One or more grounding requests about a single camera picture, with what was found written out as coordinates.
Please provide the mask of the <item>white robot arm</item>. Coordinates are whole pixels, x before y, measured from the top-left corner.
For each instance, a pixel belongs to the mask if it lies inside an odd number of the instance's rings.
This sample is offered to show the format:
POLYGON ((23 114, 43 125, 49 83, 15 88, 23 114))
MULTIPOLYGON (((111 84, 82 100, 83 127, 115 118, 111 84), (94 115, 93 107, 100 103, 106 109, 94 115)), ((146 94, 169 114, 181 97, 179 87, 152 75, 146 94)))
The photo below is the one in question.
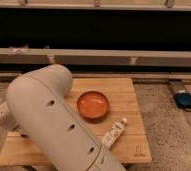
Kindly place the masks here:
POLYGON ((65 101, 72 83, 59 64, 17 77, 0 104, 0 126, 21 127, 59 171, 126 171, 65 101))

